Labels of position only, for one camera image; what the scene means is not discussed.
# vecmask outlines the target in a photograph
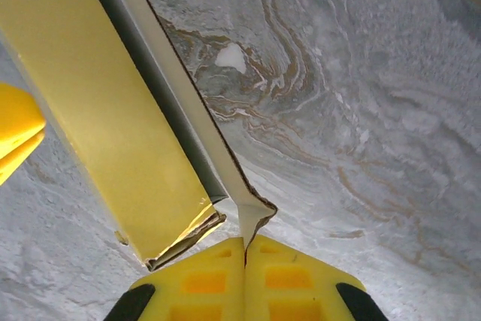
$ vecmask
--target yellow panel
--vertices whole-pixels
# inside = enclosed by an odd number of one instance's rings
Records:
[[[98,0],[0,0],[0,29],[141,260],[218,216]]]
[[[0,186],[12,175],[30,153],[34,151],[42,139],[44,139],[44,136],[44,131],[41,130],[0,159]]]
[[[245,319],[354,321],[337,283],[365,290],[353,276],[257,235],[247,251]]]
[[[244,320],[244,244],[229,238],[134,283],[155,286],[139,321]]]
[[[45,127],[45,119],[33,97],[0,83],[0,159]]]

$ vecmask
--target gray marble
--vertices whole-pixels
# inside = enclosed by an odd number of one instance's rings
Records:
[[[266,235],[357,276],[390,320],[479,319],[480,0],[150,1],[280,208]],[[0,79],[22,84],[3,50]],[[0,205],[0,319],[98,319],[144,272],[52,132]],[[237,234],[220,207],[193,252]]]

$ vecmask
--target rectangular hole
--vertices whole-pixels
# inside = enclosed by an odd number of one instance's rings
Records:
[[[268,268],[265,285],[271,289],[309,289],[313,286],[305,269],[290,265]]]
[[[219,304],[173,306],[169,321],[221,321],[222,306]]]
[[[187,276],[183,290],[188,293],[222,293],[225,291],[225,272],[195,272]]]
[[[321,305],[312,300],[277,300],[269,302],[270,321],[323,321]]]

